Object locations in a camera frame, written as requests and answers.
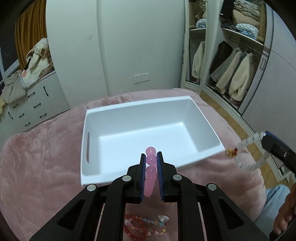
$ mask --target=pink fleece bedspread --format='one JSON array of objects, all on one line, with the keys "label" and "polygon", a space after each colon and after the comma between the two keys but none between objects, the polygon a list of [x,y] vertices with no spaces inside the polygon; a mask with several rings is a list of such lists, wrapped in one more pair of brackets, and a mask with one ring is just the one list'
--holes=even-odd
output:
[{"label": "pink fleece bedspread", "polygon": [[[83,189],[79,177],[80,149],[87,109],[169,96],[191,96],[225,148],[232,148],[240,141],[212,107],[198,94],[184,89],[127,93],[71,109],[29,132],[12,136],[0,153],[0,210],[19,240],[29,240]],[[241,157],[245,164],[255,163],[247,149]],[[216,183],[252,220],[258,217],[265,204],[266,190],[260,170],[242,171],[224,153],[178,170],[178,173],[197,184]],[[126,212],[152,219],[159,214],[168,215],[167,234],[147,240],[178,239],[176,205],[162,203],[158,187],[141,205],[127,205]]]}]

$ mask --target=gold charm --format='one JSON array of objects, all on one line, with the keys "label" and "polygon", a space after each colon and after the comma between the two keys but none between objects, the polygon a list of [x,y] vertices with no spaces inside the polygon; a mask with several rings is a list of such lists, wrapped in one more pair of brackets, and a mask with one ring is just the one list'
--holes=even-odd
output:
[{"label": "gold charm", "polygon": [[237,149],[236,148],[234,150],[232,150],[231,148],[226,149],[225,150],[225,155],[227,157],[233,158],[233,157],[237,156]]}]

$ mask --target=window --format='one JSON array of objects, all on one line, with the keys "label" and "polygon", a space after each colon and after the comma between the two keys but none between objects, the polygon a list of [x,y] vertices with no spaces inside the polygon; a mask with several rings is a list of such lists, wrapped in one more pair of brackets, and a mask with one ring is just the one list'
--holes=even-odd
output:
[{"label": "window", "polygon": [[10,76],[19,66],[15,47],[15,26],[13,25],[4,36],[0,46],[0,72],[2,78]]},{"label": "window", "polygon": [[2,94],[3,88],[4,88],[4,82],[2,81],[2,75],[0,73],[0,95]]}]

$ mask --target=jewelry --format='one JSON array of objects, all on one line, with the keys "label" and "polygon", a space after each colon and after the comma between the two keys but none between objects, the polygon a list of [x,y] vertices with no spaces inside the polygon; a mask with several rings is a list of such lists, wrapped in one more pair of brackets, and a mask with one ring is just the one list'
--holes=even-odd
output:
[{"label": "jewelry", "polygon": [[[125,215],[124,218],[124,232],[132,239],[133,241],[144,241],[147,236],[151,236],[152,234],[163,235],[166,232],[165,223],[170,219],[168,216],[159,215],[159,220],[153,221],[148,218],[142,218],[135,215]],[[132,222],[136,221],[140,227],[135,227]],[[159,229],[153,229],[151,227],[146,227],[145,223],[159,226]],[[131,231],[128,229],[130,227],[132,230],[136,230],[140,233],[140,237],[135,237]]]},{"label": "jewelry", "polygon": [[153,192],[154,184],[156,181],[157,176],[157,169],[156,169],[156,150],[154,147],[150,146],[146,149],[146,163],[149,165],[146,168],[146,179],[144,183],[144,196],[150,197]]},{"label": "jewelry", "polygon": [[266,163],[266,159],[270,156],[270,153],[268,151],[265,151],[263,154],[263,157],[256,162],[253,165],[245,166],[241,161],[237,154],[239,149],[242,149],[244,147],[247,147],[248,145],[254,143],[255,141],[260,141],[265,136],[265,132],[261,133],[255,133],[252,137],[248,137],[247,139],[239,142],[237,146],[232,149],[225,150],[225,155],[230,158],[234,158],[236,161],[236,164],[245,171],[255,171],[256,169],[260,168],[264,163]]}]

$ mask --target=metal screw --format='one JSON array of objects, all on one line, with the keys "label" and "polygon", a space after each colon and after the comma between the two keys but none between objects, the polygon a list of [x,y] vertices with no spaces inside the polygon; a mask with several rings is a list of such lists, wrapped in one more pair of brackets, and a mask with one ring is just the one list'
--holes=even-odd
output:
[{"label": "metal screw", "polygon": [[90,192],[94,191],[95,189],[96,189],[96,185],[94,185],[94,184],[90,184],[87,186],[87,190]]},{"label": "metal screw", "polygon": [[131,180],[131,176],[125,175],[122,177],[122,180],[125,182],[129,182]]},{"label": "metal screw", "polygon": [[208,189],[210,189],[211,191],[215,191],[217,189],[217,186],[213,183],[209,184],[208,186]]},{"label": "metal screw", "polygon": [[179,174],[175,174],[175,175],[173,175],[173,179],[176,181],[180,181],[182,179],[182,176]]}]

